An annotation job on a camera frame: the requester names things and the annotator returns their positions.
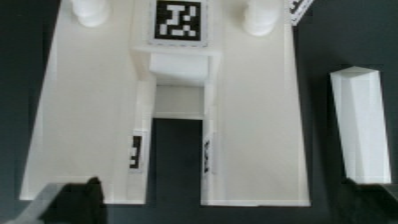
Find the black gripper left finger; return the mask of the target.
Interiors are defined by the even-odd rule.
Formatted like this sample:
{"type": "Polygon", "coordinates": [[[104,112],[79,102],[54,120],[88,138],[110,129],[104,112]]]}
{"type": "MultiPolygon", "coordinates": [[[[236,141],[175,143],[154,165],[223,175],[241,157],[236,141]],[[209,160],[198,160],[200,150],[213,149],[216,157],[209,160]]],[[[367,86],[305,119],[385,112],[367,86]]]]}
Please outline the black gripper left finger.
{"type": "Polygon", "coordinates": [[[42,224],[106,224],[101,181],[92,177],[85,183],[69,183],[38,216],[42,224]]]}

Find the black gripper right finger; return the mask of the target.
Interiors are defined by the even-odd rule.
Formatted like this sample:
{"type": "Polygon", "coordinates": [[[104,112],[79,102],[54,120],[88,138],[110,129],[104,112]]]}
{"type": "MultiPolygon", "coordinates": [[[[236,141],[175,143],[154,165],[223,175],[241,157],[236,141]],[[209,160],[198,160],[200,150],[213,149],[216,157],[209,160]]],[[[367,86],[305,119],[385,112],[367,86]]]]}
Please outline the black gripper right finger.
{"type": "Polygon", "coordinates": [[[398,184],[357,184],[339,191],[339,224],[398,224],[398,184]]]}

